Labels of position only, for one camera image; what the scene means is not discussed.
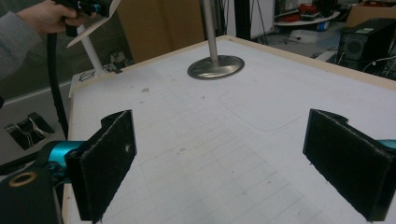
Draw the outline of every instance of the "gray floor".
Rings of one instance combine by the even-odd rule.
[[[328,31],[318,33],[318,41],[310,44],[301,44],[293,40],[289,40],[290,31],[269,34],[266,37],[266,41],[270,47],[283,49],[306,57],[315,57],[323,51],[327,51],[329,49],[334,50],[337,48],[342,28],[342,23],[333,22]],[[69,88],[70,85],[67,84],[61,88],[66,114],[68,114],[70,108],[70,99],[67,97]],[[48,125],[55,130],[55,133],[41,141],[39,144],[27,150],[22,150],[14,139],[11,138],[4,127],[8,124],[17,123],[26,119],[26,116],[32,112],[39,114],[48,123]],[[61,129],[61,125],[57,121],[57,114],[49,89],[34,92],[33,95],[7,100],[4,107],[0,109],[0,127],[2,127],[0,129],[0,165],[36,152],[49,141],[64,140],[64,134]]]

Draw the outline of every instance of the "brown cardboard panel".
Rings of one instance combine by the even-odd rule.
[[[364,7],[364,3],[354,6],[347,17],[346,27],[354,27],[371,18],[396,19],[396,7]]]
[[[117,11],[136,63],[205,40],[199,0],[123,0]]]

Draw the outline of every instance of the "metal base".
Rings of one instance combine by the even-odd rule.
[[[188,70],[190,77],[206,80],[232,76],[244,68],[245,62],[235,56],[219,55],[217,62],[210,57],[193,63]]]

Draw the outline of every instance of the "human hand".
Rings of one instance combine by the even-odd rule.
[[[85,22],[84,17],[73,8],[64,7],[51,0],[28,7],[17,15],[41,35],[64,31],[66,23],[79,27]]]

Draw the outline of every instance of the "gray sleeve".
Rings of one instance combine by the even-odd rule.
[[[15,72],[41,37],[15,13],[0,18],[0,78]]]

